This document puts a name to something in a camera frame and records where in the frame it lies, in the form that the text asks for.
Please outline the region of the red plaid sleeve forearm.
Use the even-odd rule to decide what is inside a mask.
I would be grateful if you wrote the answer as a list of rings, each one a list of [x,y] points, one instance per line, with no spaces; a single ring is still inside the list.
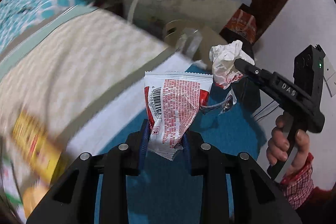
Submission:
[[[313,159],[313,155],[308,153],[305,165],[297,173],[285,176],[280,182],[280,189],[294,210],[308,199],[314,189],[311,178]]]

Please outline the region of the right hand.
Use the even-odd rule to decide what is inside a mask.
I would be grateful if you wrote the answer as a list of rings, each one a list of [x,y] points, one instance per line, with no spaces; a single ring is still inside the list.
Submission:
[[[276,127],[272,130],[272,137],[268,141],[266,157],[270,165],[275,165],[278,161],[288,159],[288,149],[290,147],[288,139],[284,136],[284,127],[288,114],[284,112],[276,119]],[[297,145],[297,154],[293,159],[290,167],[286,171],[286,176],[298,173],[305,165],[309,155],[310,139],[309,135],[302,129],[297,130],[295,134],[295,143]]]

